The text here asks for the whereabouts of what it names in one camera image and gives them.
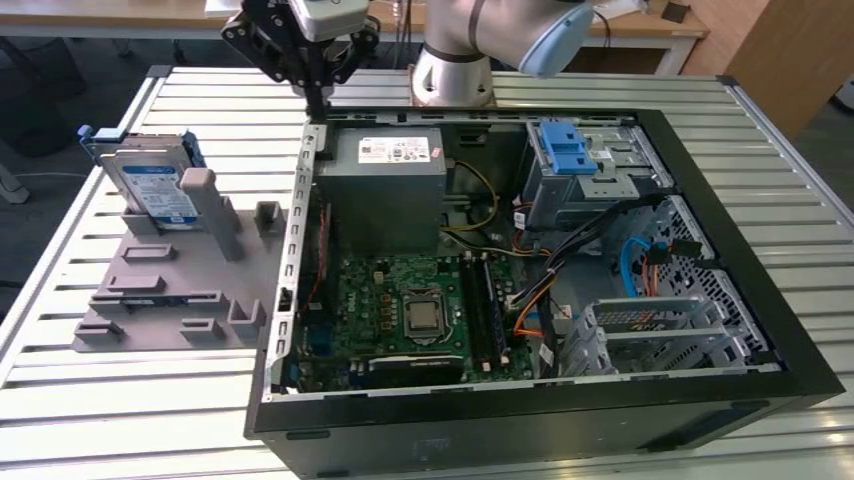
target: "blue plastic tab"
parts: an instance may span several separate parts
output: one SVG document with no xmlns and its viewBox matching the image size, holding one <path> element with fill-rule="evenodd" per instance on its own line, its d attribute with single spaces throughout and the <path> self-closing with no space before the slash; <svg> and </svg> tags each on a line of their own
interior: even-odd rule
<svg viewBox="0 0 854 480">
<path fill-rule="evenodd" d="M 587 157 L 585 137 L 569 122 L 542 122 L 539 136 L 558 175 L 594 175 L 597 162 Z"/>
</svg>

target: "wire bundle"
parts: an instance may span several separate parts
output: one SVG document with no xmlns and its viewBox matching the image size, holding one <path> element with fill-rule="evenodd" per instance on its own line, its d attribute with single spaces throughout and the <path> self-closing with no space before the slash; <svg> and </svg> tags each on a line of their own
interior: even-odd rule
<svg viewBox="0 0 854 480">
<path fill-rule="evenodd" d="M 578 252 L 578 250 L 585 245 L 587 245 L 602 235 L 602 232 L 607 230 L 619 215 L 635 208 L 658 205 L 665 200 L 665 198 L 666 196 L 663 193 L 654 193 L 638 198 L 637 200 L 623 200 L 622 202 L 618 202 L 607 210 L 605 210 L 595 217 L 587 220 L 587 222 L 585 222 L 567 235 L 567 237 L 563 239 L 563 242 L 561 242 L 561 245 L 558 245 L 558 248 L 555 248 L 554 252 L 549 256 L 549 259 L 546 260 L 543 275 L 530 287 L 523 289 L 514 296 L 514 300 L 511 302 L 511 304 L 514 305 L 519 305 L 522 301 L 529 299 L 525 304 L 526 306 L 522 309 L 522 314 L 517 319 L 514 334 L 537 335 L 535 330 L 526 330 L 522 328 L 525 323 L 525 316 L 529 314 L 531 308 L 542 298 L 549 299 L 549 290 L 555 283 L 559 270 L 566 265 L 566 257 Z"/>
</svg>

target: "aluminum table surface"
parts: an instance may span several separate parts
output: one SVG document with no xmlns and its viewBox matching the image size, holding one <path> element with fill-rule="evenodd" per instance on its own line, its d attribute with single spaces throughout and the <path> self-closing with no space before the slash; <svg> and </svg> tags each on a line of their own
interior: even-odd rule
<svg viewBox="0 0 854 480">
<path fill-rule="evenodd" d="M 334 103 L 406 106 L 406 83 L 403 73 L 360 72 Z M 406 477 L 854 477 L 853 217 L 750 100 L 707 77 L 497 73 L 495 84 L 502 106 L 665 112 L 849 393 L 694 451 L 523 465 L 495 458 L 493 467 Z M 303 109 L 255 69 L 175 68 L 146 80 L 123 123 L 146 133 L 188 127 L 235 207 L 287 208 Z M 0 327 L 0 477 L 294 478 L 243 438 L 252 350 L 70 349 L 126 231 L 123 207 L 96 168 Z"/>
</svg>

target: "black cable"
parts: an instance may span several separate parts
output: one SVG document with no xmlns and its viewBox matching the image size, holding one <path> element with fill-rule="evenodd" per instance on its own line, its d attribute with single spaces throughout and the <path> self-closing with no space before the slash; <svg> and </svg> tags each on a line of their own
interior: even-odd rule
<svg viewBox="0 0 854 480">
<path fill-rule="evenodd" d="M 623 200 L 615 203 L 587 220 L 563 239 L 558 248 L 554 249 L 545 265 L 545 274 L 534 284 L 519 292 L 514 297 L 514 304 L 519 304 L 534 292 L 538 292 L 558 275 L 558 271 L 566 265 L 565 257 L 578 252 L 581 248 L 602 236 L 602 233 L 611 226 L 619 215 L 627 211 L 658 205 L 666 199 L 665 193 L 653 193 L 634 200 Z"/>
<path fill-rule="evenodd" d="M 599 57 L 599 62 L 605 63 L 605 61 L 609 59 L 609 52 L 611 50 L 611 23 L 609 22 L 609 19 L 605 17 L 605 15 L 602 15 L 595 9 L 593 13 L 597 14 L 599 19 L 602 20 L 602 23 L 605 24 L 605 44 L 602 45 L 602 56 Z"/>
<path fill-rule="evenodd" d="M 602 47 L 606 49 L 607 53 L 607 49 L 611 48 L 611 23 L 605 15 L 602 15 L 595 9 L 593 13 L 599 17 L 599 20 L 602 20 L 602 23 L 605 24 L 605 45 L 602 45 Z"/>
</svg>

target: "floor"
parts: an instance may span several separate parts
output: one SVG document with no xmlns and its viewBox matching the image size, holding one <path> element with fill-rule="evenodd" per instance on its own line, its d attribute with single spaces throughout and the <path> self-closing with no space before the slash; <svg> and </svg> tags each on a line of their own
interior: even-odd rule
<svg viewBox="0 0 854 480">
<path fill-rule="evenodd" d="M 124 114 L 150 65 L 174 64 L 168 41 L 138 40 L 132 54 L 123 58 L 108 40 L 68 42 L 78 68 L 88 84 L 87 92 L 60 105 L 72 126 L 114 126 Z M 188 65 L 235 67 L 246 62 L 223 44 L 212 41 L 183 41 Z M 390 68 L 391 57 L 380 49 L 376 68 Z M 854 206 L 854 114 L 827 105 L 795 142 L 795 146 L 849 206 Z M 78 173 L 92 168 L 83 149 L 71 144 L 63 151 L 23 158 L 0 142 L 0 159 L 15 174 Z M 23 205 L 0 200 L 0 285 L 23 283 L 39 260 L 51 236 L 74 201 L 83 178 L 72 176 L 27 176 L 20 178 L 31 192 Z M 0 286 L 0 318 L 8 311 L 17 290 Z"/>
</svg>

